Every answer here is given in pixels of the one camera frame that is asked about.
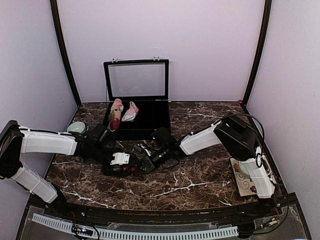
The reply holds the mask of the pink patterned sock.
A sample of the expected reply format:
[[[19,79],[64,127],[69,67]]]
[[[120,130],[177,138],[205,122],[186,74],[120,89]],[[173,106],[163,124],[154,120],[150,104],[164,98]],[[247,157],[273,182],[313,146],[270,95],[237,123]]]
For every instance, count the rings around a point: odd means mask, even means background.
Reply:
[[[121,118],[122,122],[132,122],[135,120],[136,116],[138,115],[139,109],[136,104],[131,101],[129,103],[129,109],[125,112],[123,117]]]

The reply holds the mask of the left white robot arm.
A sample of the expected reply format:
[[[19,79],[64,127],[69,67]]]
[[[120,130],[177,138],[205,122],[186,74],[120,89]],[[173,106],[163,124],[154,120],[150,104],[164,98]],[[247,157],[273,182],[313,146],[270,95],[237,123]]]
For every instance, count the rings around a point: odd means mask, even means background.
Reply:
[[[30,169],[21,159],[21,154],[50,153],[93,159],[111,169],[123,164],[123,154],[105,147],[111,131],[102,124],[93,130],[83,122],[72,123],[65,132],[36,130],[21,126],[10,120],[0,134],[0,178],[12,179],[51,204],[51,210],[60,218],[67,218],[70,206],[58,188]]]

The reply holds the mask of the black argyle sock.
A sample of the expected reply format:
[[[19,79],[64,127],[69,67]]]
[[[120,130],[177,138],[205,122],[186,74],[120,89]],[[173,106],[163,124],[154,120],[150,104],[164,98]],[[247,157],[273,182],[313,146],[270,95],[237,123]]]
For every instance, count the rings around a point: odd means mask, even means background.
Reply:
[[[123,164],[119,165],[118,173],[120,176],[127,177],[133,175],[137,168],[136,164]]]

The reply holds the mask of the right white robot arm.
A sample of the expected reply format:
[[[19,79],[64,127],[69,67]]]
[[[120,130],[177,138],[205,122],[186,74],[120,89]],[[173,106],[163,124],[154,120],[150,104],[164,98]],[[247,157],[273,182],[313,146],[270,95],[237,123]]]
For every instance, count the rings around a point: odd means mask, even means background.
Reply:
[[[241,113],[233,114],[228,111],[210,126],[198,132],[190,132],[180,139],[175,139],[164,127],[155,130],[151,136],[160,149],[141,159],[135,174],[148,174],[168,159],[180,160],[206,148],[222,144],[248,174],[258,198],[263,199],[255,205],[255,213],[260,217],[266,217],[275,208],[271,197],[274,195],[276,183],[263,155],[263,147],[258,143],[257,131],[241,117]]]

